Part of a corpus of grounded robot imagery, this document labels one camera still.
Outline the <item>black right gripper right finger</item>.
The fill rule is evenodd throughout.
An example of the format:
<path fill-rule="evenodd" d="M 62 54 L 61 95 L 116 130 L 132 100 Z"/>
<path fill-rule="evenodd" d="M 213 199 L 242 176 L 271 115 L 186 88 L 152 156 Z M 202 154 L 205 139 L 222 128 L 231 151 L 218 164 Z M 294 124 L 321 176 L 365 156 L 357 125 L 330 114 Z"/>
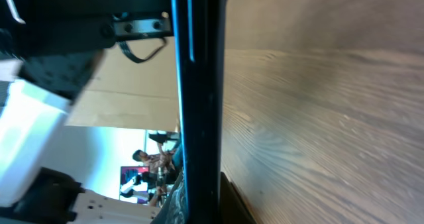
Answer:
<path fill-rule="evenodd" d="M 256 224 L 233 183 L 221 172 L 220 214 L 222 224 Z"/>

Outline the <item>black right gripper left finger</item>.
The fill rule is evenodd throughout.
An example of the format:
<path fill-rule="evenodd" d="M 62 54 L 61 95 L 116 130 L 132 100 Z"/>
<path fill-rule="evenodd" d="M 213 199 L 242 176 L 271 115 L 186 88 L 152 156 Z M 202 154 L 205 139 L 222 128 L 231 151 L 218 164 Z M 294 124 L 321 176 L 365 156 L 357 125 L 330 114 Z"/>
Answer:
<path fill-rule="evenodd" d="M 186 224 L 187 200 L 184 173 L 180 172 L 170 195 L 151 224 Z"/>

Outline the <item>blue Galaxy smartphone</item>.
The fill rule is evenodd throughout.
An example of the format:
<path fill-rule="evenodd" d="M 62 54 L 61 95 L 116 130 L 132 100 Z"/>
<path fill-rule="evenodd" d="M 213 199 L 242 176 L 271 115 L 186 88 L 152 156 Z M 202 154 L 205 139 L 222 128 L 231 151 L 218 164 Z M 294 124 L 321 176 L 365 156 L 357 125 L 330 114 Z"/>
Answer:
<path fill-rule="evenodd" d="M 188 223 L 220 223 L 227 0 L 172 0 Z"/>

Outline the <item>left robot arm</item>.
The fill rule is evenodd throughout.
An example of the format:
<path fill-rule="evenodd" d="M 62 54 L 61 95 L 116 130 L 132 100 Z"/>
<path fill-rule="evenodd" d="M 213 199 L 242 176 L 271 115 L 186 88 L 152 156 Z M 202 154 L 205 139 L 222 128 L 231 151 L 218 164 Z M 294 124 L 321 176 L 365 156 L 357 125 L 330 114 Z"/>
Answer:
<path fill-rule="evenodd" d="M 87 190 L 42 162 L 102 51 L 172 35 L 171 0 L 1 0 L 1 58 L 18 59 L 1 113 L 2 223 L 149 223 L 154 207 Z"/>

